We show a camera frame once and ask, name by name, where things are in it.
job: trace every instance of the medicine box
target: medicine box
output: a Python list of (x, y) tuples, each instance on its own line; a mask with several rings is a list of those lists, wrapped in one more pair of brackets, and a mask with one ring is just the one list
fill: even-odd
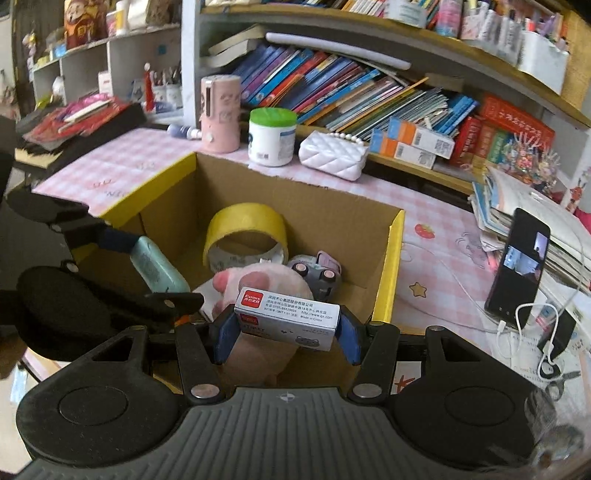
[(448, 160), (452, 156), (455, 145), (455, 142), (445, 135), (394, 117), (390, 118), (387, 135), (392, 140), (398, 140)]
[(234, 312), (243, 333), (328, 352), (340, 306), (243, 287)]
[(385, 132), (375, 129), (369, 143), (369, 151), (389, 158), (396, 158), (421, 167), (433, 168), (436, 155), (388, 138)]

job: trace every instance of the white storage box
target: white storage box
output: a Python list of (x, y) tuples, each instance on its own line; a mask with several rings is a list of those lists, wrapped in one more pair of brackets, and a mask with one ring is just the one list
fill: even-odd
[(560, 95), (570, 54), (536, 32), (522, 32), (522, 37), (517, 68)]

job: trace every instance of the book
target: book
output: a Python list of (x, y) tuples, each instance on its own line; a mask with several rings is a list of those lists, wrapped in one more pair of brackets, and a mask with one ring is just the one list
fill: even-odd
[(338, 55), (329, 55), (323, 61), (321, 61), (316, 67), (311, 69), (308, 73), (306, 73), (303, 77), (301, 77), (292, 87), (285, 93), (283, 100), (286, 96), (295, 96), (300, 93), (303, 89), (306, 88), (318, 75), (323, 73), (326, 69), (330, 68), (330, 66), (335, 63), (341, 57)]
[(275, 98), (275, 95), (272, 95), (272, 92), (278, 87), (278, 85), (282, 84), (285, 79), (292, 74), (293, 71), (296, 71), (301, 67), (307, 60), (310, 60), (313, 57), (313, 52), (309, 49), (303, 51), (296, 51), (295, 55), (292, 56), (288, 62), (273, 75), (272, 78), (265, 80), (263, 85), (261, 86), (260, 90), (254, 95), (252, 99), (250, 99), (247, 103), (250, 106), (267, 106), (263, 105), (267, 99), (269, 99), (269, 105), (271, 104), (272, 100)]
[(228, 48), (227, 50), (218, 53), (217, 55), (204, 57), (201, 60), (206, 68), (218, 69), (229, 65), (234, 60), (246, 55), (249, 52), (252, 52), (259, 46), (260, 43), (261, 40), (259, 39), (244, 40)]
[(354, 102), (354, 105), (347, 108), (347, 110), (341, 115), (340, 117), (335, 118), (328, 124), (326, 124), (329, 130), (333, 130), (339, 126), (339, 124), (346, 119), (350, 118), (352, 115), (355, 115), (363, 108), (367, 108), (373, 102), (379, 101), (386, 95), (388, 92), (392, 91), (392, 89), (396, 86), (396, 83), (389, 78), (382, 78), (377, 81), (374, 86), (360, 98), (357, 98)]
[(374, 113), (363, 120), (348, 127), (345, 133), (356, 135), (364, 141), (369, 140), (372, 130), (375, 128), (385, 130), (388, 128), (391, 116), (399, 116), (409, 105), (411, 105), (423, 92), (409, 92), (406, 96), (400, 96), (386, 103)]
[(358, 99), (371, 90), (374, 85), (375, 82), (370, 80), (368, 83), (356, 88), (350, 94), (345, 95), (341, 100), (329, 105), (317, 115), (306, 121), (305, 125), (315, 124), (318, 127), (326, 127), (327, 124), (353, 108), (352, 106), (355, 105), (355, 102), (358, 102)]
[(451, 125), (451, 127), (449, 127), (448, 129), (446, 129), (443, 133), (445, 135), (451, 135), (452, 132), (457, 128), (457, 126), (462, 123), (464, 121), (464, 119), (470, 115), (472, 113), (472, 111), (478, 106), (478, 102), (473, 100), (472, 103), (470, 104), (470, 106), (468, 106), (468, 108), (466, 108), (459, 117), (457, 117), (457, 119), (454, 121), (454, 123)]
[(240, 82), (240, 90), (244, 91), (251, 84), (251, 82), (282, 53), (282, 51), (283, 48), (281, 47), (267, 47), (267, 50), (265, 51), (265, 54), (262, 56), (262, 58), (256, 63), (256, 65), (254, 65), (254, 68), (250, 71), (248, 76), (246, 76), (246, 78)]
[(271, 75), (278, 67), (280, 67), (291, 55), (293, 55), (295, 50), (285, 49), (281, 47), (281, 53), (270, 62), (267, 67), (261, 71), (256, 78), (242, 91), (241, 98), (244, 102), (246, 102), (252, 95), (258, 92), (259, 87), (265, 81), (265, 79)]
[(332, 82), (343, 69), (348, 68), (351, 65), (355, 65), (355, 63), (344, 57), (339, 58), (328, 67), (325, 72), (321, 75), (314, 76), (311, 82), (307, 83), (305, 87), (297, 91), (295, 94), (291, 95), (291, 92), (288, 92), (278, 105), (293, 110), (297, 105), (302, 103), (302, 101)]
[(251, 52), (244, 61), (232, 72), (233, 75), (238, 75), (243, 81), (256, 68), (259, 61), (266, 55), (269, 47), (266, 45), (259, 45), (253, 52)]
[(246, 30), (241, 31), (240, 33), (237, 33), (236, 35), (233, 35), (229, 38), (227, 38), (226, 40), (221, 41), (220, 43), (216, 43), (215, 45), (209, 47), (209, 49), (207, 50), (209, 52), (210, 55), (218, 55), (221, 52), (223, 52), (224, 50), (227, 50), (231, 47), (233, 47), (234, 45), (238, 45), (239, 43), (245, 41), (245, 40), (254, 40), (256, 38), (265, 38), (265, 34), (267, 32), (265, 31), (265, 29), (258, 24), (255, 24), (253, 26), (251, 26), (250, 28), (247, 28)]
[(456, 146), (453, 149), (450, 165), (466, 168), (472, 164), (472, 156), (476, 149), (476, 142), (482, 128), (482, 120), (476, 116), (466, 118), (456, 138)]
[(510, 133), (518, 135), (523, 133), (528, 139), (539, 138), (542, 145), (550, 147), (554, 141), (554, 130), (530, 114), (493, 95), (484, 95), (480, 115), (489, 123)]
[(350, 94), (355, 89), (357, 89), (358, 87), (361, 87), (364, 83), (369, 82), (370, 80), (377, 77), (378, 75), (380, 75), (380, 71), (377, 69), (373, 69), (370, 72), (367, 72), (365, 75), (363, 75), (358, 80), (350, 83), (349, 85), (345, 86), (344, 88), (341, 88), (340, 90), (335, 92), (333, 95), (329, 96), (326, 100), (324, 100), (323, 102), (316, 105), (314, 108), (312, 108), (311, 110), (306, 112), (304, 115), (300, 116), (298, 118), (298, 123), (302, 124), (302, 123), (306, 122), (306, 120), (314, 118), (314, 116), (317, 115), (318, 113), (320, 113), (325, 107), (337, 102), (337, 100)]
[(345, 3), (347, 3), (347, 0), (335, 0), (330, 7), (337, 8), (340, 10), (341, 8), (343, 8), (343, 6), (345, 6)]
[(304, 102), (300, 103), (293, 110), (295, 113), (306, 113), (312, 107), (322, 102), (326, 96), (330, 96), (334, 93), (334, 90), (340, 89), (345, 85), (346, 82), (352, 81), (352, 79), (363, 71), (359, 65), (352, 63), (350, 67), (341, 70), (336, 76), (335, 80), (326, 87), (316, 92), (311, 97), (308, 97)]
[(340, 131), (344, 130), (345, 128), (349, 127), (350, 125), (352, 125), (356, 121), (358, 121), (361, 118), (363, 118), (364, 116), (367, 116), (370, 113), (376, 111), (382, 105), (384, 105), (387, 102), (393, 100), (397, 96), (404, 95), (405, 93), (408, 93), (411, 90), (415, 89), (416, 87), (418, 87), (419, 85), (421, 85), (422, 83), (424, 83), (426, 80), (427, 80), (427, 78), (425, 77), (425, 78), (419, 80), (418, 82), (414, 83), (413, 85), (411, 85), (411, 86), (409, 86), (409, 87), (407, 87), (405, 89), (397, 86), (394, 89), (394, 91), (392, 92), (391, 95), (386, 95), (385, 98), (380, 98), (378, 101), (372, 102), (367, 108), (364, 108), (363, 111), (358, 112), (358, 114), (355, 115), (353, 118), (348, 119), (344, 124), (341, 124), (339, 127), (337, 127), (336, 128), (336, 131), (337, 132), (340, 132)]
[(440, 122), (439, 124), (437, 124), (437, 126), (435, 127), (435, 130), (441, 134), (447, 135), (448, 129), (451, 128), (453, 130), (453, 127), (455, 126), (454, 122), (473, 103), (474, 103), (474, 101), (470, 97), (468, 97), (466, 95), (462, 95), (461, 93), (458, 94), (456, 97), (453, 98), (452, 102), (449, 105), (452, 109), (451, 113), (448, 115), (448, 117), (443, 122)]
[(488, 158), (488, 154), (491, 151), (492, 139), (496, 134), (497, 128), (485, 122), (480, 129), (480, 135), (478, 135), (478, 142), (474, 150), (474, 156), (480, 157), (481, 161), (485, 161)]
[(502, 149), (511, 137), (512, 135), (509, 132), (497, 130), (495, 136), (492, 138), (491, 149), (488, 152), (486, 160), (491, 163), (499, 163), (502, 158)]
[(388, 103), (392, 100), (395, 93), (400, 91), (400, 86), (393, 85), (388, 88), (386, 91), (382, 92), (380, 95), (371, 98), (367, 102), (360, 104), (359, 106), (352, 109), (342, 118), (339, 118), (338, 122), (335, 125), (337, 131), (343, 131), (345, 128), (354, 125), (357, 122), (360, 122), (368, 115), (370, 115), (374, 110), (380, 108), (382, 105)]
[(251, 105), (251, 106), (257, 106), (258, 105), (259, 101), (262, 100), (265, 97), (266, 92), (271, 91), (272, 88), (270, 88), (268, 85), (269, 84), (276, 85), (278, 82), (281, 81), (281, 78), (282, 78), (281, 72), (283, 72), (283, 70), (288, 65), (290, 65), (290, 66), (293, 65), (293, 61), (297, 59), (297, 57), (300, 54), (300, 51), (290, 47), (290, 48), (287, 49), (286, 53), (287, 53), (287, 55), (285, 57), (283, 57), (283, 59), (279, 63), (279, 65), (277, 67), (275, 67), (266, 76), (266, 78), (259, 85), (259, 87), (246, 100), (246, 104), (247, 105)]
[[(308, 53), (312, 54), (312, 51), (306, 49), (302, 52), (302, 55), (307, 56)], [(317, 51), (314, 53), (310, 58), (308, 58), (304, 63), (300, 66), (296, 67), (296, 69), (289, 73), (285, 79), (283, 79), (279, 85), (277, 85), (271, 93), (269, 93), (263, 100), (260, 101), (260, 106), (272, 106), (275, 102), (275, 99), (279, 100), (280, 97), (291, 87), (296, 84), (301, 78), (306, 75), (309, 71), (319, 65), (322, 61), (328, 58), (328, 54), (324, 53), (323, 51)]]
[(369, 11), (368, 15), (372, 17), (377, 17), (380, 10), (383, 10), (385, 6), (385, 0), (377, 0), (376, 3), (373, 5), (371, 10)]

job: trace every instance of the staple box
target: staple box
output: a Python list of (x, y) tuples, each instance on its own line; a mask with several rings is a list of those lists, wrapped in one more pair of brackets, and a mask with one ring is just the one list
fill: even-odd
[(388, 124), (388, 138), (439, 155), (447, 160), (452, 156), (455, 145), (455, 142), (446, 135), (394, 117), (390, 118)]
[(234, 312), (244, 333), (328, 352), (340, 307), (244, 287)]

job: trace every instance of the white jar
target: white jar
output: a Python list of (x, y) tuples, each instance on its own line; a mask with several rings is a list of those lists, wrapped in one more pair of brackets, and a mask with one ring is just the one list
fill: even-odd
[(285, 108), (256, 108), (248, 127), (248, 158), (266, 167), (287, 165), (294, 156), (297, 115)]

